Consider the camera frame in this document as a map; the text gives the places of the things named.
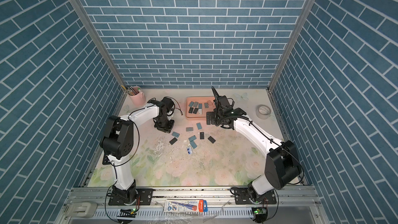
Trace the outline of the pink storage tray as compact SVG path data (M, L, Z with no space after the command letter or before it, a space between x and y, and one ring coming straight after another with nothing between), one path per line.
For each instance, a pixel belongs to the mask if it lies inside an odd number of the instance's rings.
M188 120L206 120L206 114L216 108L214 96L192 96L186 98L186 118Z

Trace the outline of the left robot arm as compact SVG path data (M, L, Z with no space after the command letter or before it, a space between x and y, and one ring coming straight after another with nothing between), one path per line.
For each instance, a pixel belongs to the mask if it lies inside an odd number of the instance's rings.
M121 192L134 187L135 179L129 165L129 154L134 147L134 134L139 134L138 127L149 120L153 120L154 128L170 133L174 120L172 119L175 103L170 97L164 97L161 101L151 99L148 103L131 113L123 116L111 116L107 119L104 137L100 147L114 168L116 183L114 188Z

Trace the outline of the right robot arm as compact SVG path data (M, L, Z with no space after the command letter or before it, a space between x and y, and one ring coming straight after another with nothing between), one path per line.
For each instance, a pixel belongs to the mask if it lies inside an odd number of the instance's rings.
M244 110L234 108L228 97L219 95L214 87L211 90L215 108L206 113L207 124L240 133L254 144L265 158L263 174L248 185L252 198L274 189L280 190L304 172L295 144L272 136L256 124Z

